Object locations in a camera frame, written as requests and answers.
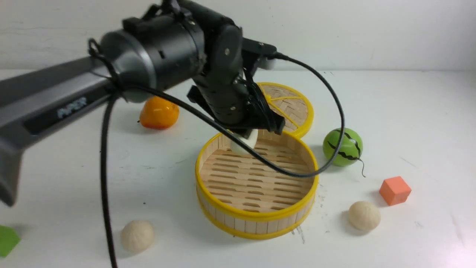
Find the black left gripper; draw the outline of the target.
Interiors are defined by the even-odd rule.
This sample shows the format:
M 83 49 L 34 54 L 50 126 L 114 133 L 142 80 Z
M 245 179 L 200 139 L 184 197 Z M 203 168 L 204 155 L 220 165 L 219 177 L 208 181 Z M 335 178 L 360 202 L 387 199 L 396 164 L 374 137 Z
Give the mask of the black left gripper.
M 269 68 L 277 52 L 270 44 L 244 38 L 243 32 L 223 15 L 193 15 L 204 32 L 207 61 L 193 80 L 188 97 L 237 137 L 250 139 L 258 129 L 281 135 L 286 119 L 269 108 L 253 75 Z

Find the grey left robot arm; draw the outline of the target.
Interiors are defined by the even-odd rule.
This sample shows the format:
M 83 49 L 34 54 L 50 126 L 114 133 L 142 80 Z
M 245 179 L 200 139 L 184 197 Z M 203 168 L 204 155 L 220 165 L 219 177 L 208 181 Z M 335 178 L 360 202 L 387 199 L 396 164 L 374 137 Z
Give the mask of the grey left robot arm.
M 234 21 L 190 0 L 164 0 L 122 28 L 89 40 L 89 56 L 1 81 L 1 200 L 13 206 L 24 151 L 119 93 L 141 103 L 184 81 L 188 99 L 220 126 L 248 136 L 252 129 L 281 134 L 284 117 L 272 111 L 248 80 L 268 68 L 276 48 L 243 37 Z

